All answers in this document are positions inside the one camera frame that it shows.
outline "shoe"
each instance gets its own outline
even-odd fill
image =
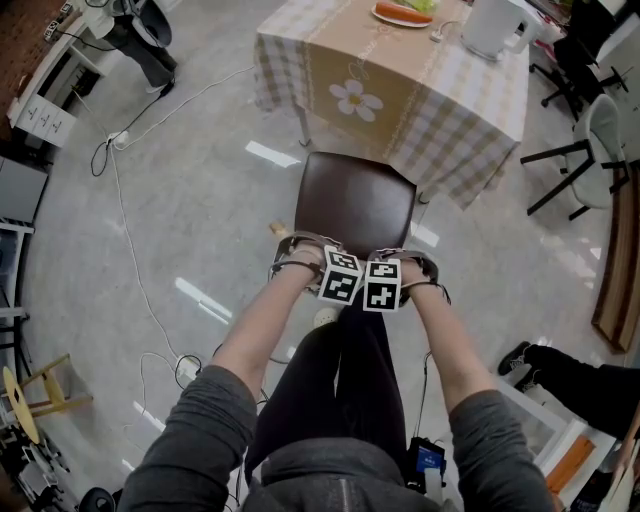
[[[523,341],[520,345],[504,356],[498,365],[498,375],[506,375],[523,364],[526,364],[524,362],[524,349],[529,345],[531,345],[531,343]]]
[[[520,393],[526,393],[531,388],[535,388],[538,385],[536,382],[536,373],[539,371],[540,370],[531,368],[531,370],[529,370],[529,372],[513,387],[520,391]]]

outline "stool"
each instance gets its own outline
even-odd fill
[[[2,371],[4,377],[5,393],[9,398],[9,402],[11,402],[11,407],[13,408],[13,412],[16,415],[16,419],[18,420],[18,423],[20,423],[20,426],[23,428],[29,439],[31,439],[31,441],[33,441],[35,444],[40,444],[40,435],[38,433],[38,429],[36,428],[35,422],[33,421],[34,418],[37,418],[39,416],[46,416],[54,412],[64,411],[66,409],[71,409],[72,407],[78,407],[79,405],[89,403],[93,400],[93,397],[89,395],[73,400],[67,400],[65,398],[62,388],[60,387],[58,380],[53,375],[53,372],[51,370],[65,361],[70,361],[70,359],[71,356],[69,354],[66,354],[60,359],[56,359],[52,363],[48,364],[41,370],[34,372],[31,377],[22,381],[20,384],[17,383],[13,373],[9,368],[5,366],[4,370]],[[29,404],[24,397],[22,388],[40,377],[42,377],[44,389],[47,392],[49,400],[45,402],[36,402]]]
[[[295,231],[342,242],[366,260],[377,249],[402,247],[416,186],[393,167],[334,153],[311,153],[300,183]]]

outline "desk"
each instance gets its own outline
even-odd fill
[[[376,150],[423,200],[440,190],[465,208],[522,140],[528,49],[487,61],[462,46],[459,25],[433,42],[440,23],[466,20],[460,0],[442,0],[427,29],[386,24],[371,7],[289,0],[258,28],[256,104],[313,112]]]

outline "black device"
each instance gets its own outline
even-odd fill
[[[412,438],[407,451],[407,467],[404,473],[405,486],[420,494],[426,494],[424,470],[430,468],[439,469],[440,478],[444,478],[444,472],[447,469],[444,448],[422,437]]]

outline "power strip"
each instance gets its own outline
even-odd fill
[[[184,354],[181,355],[177,360],[176,364],[178,365],[176,369],[176,375],[178,377],[185,376],[189,380],[195,380],[200,373],[200,363],[196,361],[192,356]]]

